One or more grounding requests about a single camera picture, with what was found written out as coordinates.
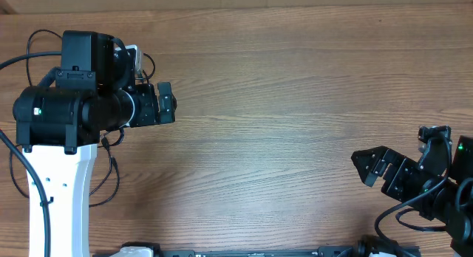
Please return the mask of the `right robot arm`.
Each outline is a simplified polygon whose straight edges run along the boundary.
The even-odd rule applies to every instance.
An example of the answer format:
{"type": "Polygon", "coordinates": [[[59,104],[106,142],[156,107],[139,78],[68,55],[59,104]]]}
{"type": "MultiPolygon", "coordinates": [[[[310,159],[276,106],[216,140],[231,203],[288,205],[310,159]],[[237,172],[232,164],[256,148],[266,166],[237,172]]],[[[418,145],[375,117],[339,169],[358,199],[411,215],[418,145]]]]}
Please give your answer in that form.
{"type": "Polygon", "coordinates": [[[448,126],[422,127],[418,132],[421,157],[414,161],[386,146],[355,151],[351,156],[361,181],[371,187],[384,179],[382,193],[398,205],[384,211],[375,220],[379,242],[394,256],[415,256],[415,251],[401,247],[380,229],[381,221],[391,213],[397,219],[416,211],[425,219],[442,224],[416,227],[420,232],[446,232],[456,256],[472,255],[472,139],[461,136],[452,147],[448,126]]]}

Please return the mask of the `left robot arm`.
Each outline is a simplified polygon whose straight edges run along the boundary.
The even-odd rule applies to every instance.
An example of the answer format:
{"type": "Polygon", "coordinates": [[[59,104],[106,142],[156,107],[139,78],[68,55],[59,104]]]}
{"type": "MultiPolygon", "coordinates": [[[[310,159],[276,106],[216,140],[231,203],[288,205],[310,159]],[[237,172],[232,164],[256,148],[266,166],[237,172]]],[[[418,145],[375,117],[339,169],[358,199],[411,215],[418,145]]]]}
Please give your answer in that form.
{"type": "Polygon", "coordinates": [[[29,254],[89,255],[89,191],[103,131],[173,123],[171,84],[153,85],[141,52],[111,35],[66,31],[61,64],[13,105],[29,165],[29,254]]]}

